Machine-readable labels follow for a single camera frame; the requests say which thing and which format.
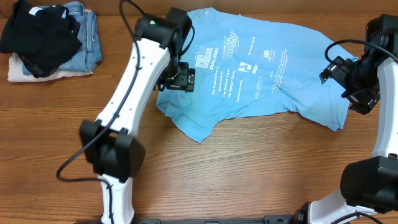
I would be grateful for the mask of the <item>light blue printed t-shirt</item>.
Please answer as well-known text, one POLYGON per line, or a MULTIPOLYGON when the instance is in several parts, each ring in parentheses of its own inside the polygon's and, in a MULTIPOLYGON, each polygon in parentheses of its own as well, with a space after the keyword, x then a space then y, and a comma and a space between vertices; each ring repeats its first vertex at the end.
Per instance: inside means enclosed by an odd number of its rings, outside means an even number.
POLYGON ((344 126, 343 88, 320 82, 331 40, 295 24, 190 11, 182 59, 195 69, 194 91, 164 90, 156 105, 189 138, 202 142, 221 121, 287 111, 331 130, 344 126))

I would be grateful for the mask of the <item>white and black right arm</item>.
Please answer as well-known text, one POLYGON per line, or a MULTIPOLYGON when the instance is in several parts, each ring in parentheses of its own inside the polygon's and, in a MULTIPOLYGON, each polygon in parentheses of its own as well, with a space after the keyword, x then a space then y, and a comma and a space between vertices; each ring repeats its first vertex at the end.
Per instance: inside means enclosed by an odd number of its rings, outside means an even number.
POLYGON ((378 108, 373 151, 370 158, 344 168, 337 190, 305 203, 278 223, 350 223, 362 217, 379 223, 378 214, 397 211, 397 16, 370 20, 364 40, 338 40, 326 48, 325 56, 341 44, 363 45, 362 56, 357 61, 329 58, 320 79, 343 88, 350 110, 367 115, 378 108))

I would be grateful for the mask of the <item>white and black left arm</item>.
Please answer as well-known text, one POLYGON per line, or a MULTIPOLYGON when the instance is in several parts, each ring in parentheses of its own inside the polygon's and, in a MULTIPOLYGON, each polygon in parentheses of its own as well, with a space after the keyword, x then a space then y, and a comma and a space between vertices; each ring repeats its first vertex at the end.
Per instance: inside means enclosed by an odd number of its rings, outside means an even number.
POLYGON ((136 23, 131 55, 110 101, 94 122, 83 121, 80 139, 103 194, 100 223, 134 223, 132 181, 146 150, 136 139, 154 88, 192 92, 195 69, 181 56, 195 30, 186 11, 172 8, 165 18, 144 15, 136 23))

